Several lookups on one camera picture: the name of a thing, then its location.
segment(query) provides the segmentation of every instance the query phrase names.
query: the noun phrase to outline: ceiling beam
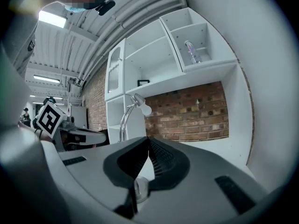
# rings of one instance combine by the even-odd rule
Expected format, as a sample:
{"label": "ceiling beam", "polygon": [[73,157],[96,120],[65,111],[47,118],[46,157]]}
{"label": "ceiling beam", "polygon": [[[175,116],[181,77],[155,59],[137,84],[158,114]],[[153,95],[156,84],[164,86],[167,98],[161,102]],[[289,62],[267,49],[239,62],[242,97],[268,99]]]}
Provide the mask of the ceiling beam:
{"label": "ceiling beam", "polygon": [[39,21],[38,22],[38,25],[41,26],[41,27],[47,27],[47,28],[51,28],[51,29],[56,29],[57,31],[60,31],[60,32],[63,32],[65,34],[71,34],[77,38],[80,38],[81,40],[84,40],[90,44],[94,44],[98,37],[82,28],[79,28],[79,27],[76,27],[74,25],[71,25],[69,23],[66,23],[65,24],[65,27],[64,28],[60,28],[60,27],[57,27],[57,26],[53,26],[51,24],[48,24],[46,22],[43,22],[43,21]]}
{"label": "ceiling beam", "polygon": [[52,89],[52,90],[59,90],[59,91],[67,91],[66,87],[61,87],[57,85],[50,85],[50,84],[38,84],[32,82],[26,82],[26,84],[32,88],[45,88],[45,89]]}
{"label": "ceiling beam", "polygon": [[50,66],[46,66],[46,65],[34,64],[32,62],[28,63],[27,69],[35,69],[35,70],[40,70],[40,71],[52,72],[52,73],[59,74],[59,75],[60,75],[60,72],[62,72],[62,75],[64,75],[64,76],[68,76],[68,77],[72,77],[72,78],[78,77],[78,73],[73,72],[73,71],[60,70],[59,68],[50,67]]}

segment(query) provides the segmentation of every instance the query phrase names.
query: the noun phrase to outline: white shelving unit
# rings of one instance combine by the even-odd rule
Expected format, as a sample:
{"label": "white shelving unit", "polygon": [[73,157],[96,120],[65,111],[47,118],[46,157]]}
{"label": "white shelving unit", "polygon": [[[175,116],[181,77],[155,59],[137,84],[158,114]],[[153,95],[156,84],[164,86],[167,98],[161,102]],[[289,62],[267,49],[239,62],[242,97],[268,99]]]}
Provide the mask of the white shelving unit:
{"label": "white shelving unit", "polygon": [[[187,40],[195,46],[201,63],[192,63]],[[109,54],[105,100],[111,143],[119,141],[121,118],[131,105],[129,95],[138,93],[146,98],[221,81],[236,65],[237,59],[224,38],[190,8],[164,15],[138,30]],[[112,91],[109,79],[117,86]],[[138,80],[149,83],[138,87]],[[127,139],[145,135],[144,116],[134,109],[128,120]]]}

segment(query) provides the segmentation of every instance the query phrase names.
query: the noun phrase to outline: red brick wall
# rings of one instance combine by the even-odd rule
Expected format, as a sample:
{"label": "red brick wall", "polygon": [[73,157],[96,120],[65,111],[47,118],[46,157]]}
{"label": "red brick wall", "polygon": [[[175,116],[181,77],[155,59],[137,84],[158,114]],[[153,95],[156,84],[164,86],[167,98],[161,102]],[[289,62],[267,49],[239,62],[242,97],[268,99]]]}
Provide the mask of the red brick wall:
{"label": "red brick wall", "polygon": [[103,65],[83,90],[83,95],[86,98],[88,127],[94,131],[98,131],[99,124],[101,124],[103,129],[107,129],[105,103],[106,68],[107,64]]}
{"label": "red brick wall", "polygon": [[228,137],[228,110],[221,82],[146,98],[148,136],[179,141]]}

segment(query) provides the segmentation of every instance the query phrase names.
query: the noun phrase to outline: white shelf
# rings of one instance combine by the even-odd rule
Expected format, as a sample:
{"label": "white shelf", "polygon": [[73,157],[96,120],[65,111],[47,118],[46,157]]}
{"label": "white shelf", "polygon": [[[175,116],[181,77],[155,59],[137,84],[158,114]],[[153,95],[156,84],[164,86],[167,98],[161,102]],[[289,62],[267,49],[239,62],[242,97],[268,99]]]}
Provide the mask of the white shelf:
{"label": "white shelf", "polygon": [[[183,72],[196,68],[236,61],[236,57],[223,37],[209,23],[190,24],[170,32]],[[185,44],[190,41],[202,62],[193,64]]]}
{"label": "white shelf", "polygon": [[206,20],[189,8],[181,9],[161,17],[170,31],[197,23],[206,23]]}
{"label": "white shelf", "polygon": [[208,84],[222,80],[234,67],[236,62],[220,63],[215,65],[206,65],[200,69],[195,69],[188,73],[179,73],[178,75],[162,80],[156,83],[145,84],[133,88],[126,92],[128,95],[138,93],[143,97],[163,94],[166,92],[181,90],[201,84]]}
{"label": "white shelf", "polygon": [[142,47],[137,52],[126,58],[125,65],[133,65],[136,68],[151,68],[169,58],[174,58],[166,37],[162,37]]}
{"label": "white shelf", "polygon": [[124,115],[124,98],[123,95],[106,102],[107,126],[116,128],[120,126],[121,118]]}
{"label": "white shelf", "polygon": [[118,125],[113,125],[113,126],[109,126],[110,129],[118,129],[120,130],[121,129],[121,125],[118,124]]}
{"label": "white shelf", "polygon": [[128,57],[126,57],[126,60],[129,60],[131,57],[134,57],[134,55],[135,55],[136,53],[140,52],[140,51],[143,50],[143,49],[146,49],[148,46],[151,46],[151,45],[155,44],[156,42],[159,42],[160,40],[163,40],[163,39],[165,39],[165,38],[166,38],[166,36],[160,37],[160,38],[158,38],[157,40],[154,40],[153,42],[151,42],[151,43],[149,43],[149,44],[147,44],[147,45],[141,47],[140,49],[138,49],[137,51],[133,52],[131,55],[129,55]]}
{"label": "white shelf", "polygon": [[166,36],[166,33],[160,20],[150,23],[127,39],[125,57],[130,56],[142,47],[164,36]]}
{"label": "white shelf", "polygon": [[159,38],[126,59],[125,91],[136,88],[138,80],[156,83],[182,73],[169,42],[167,37]]}
{"label": "white shelf", "polygon": [[110,144],[116,144],[120,141],[120,131],[113,128],[108,128]]}

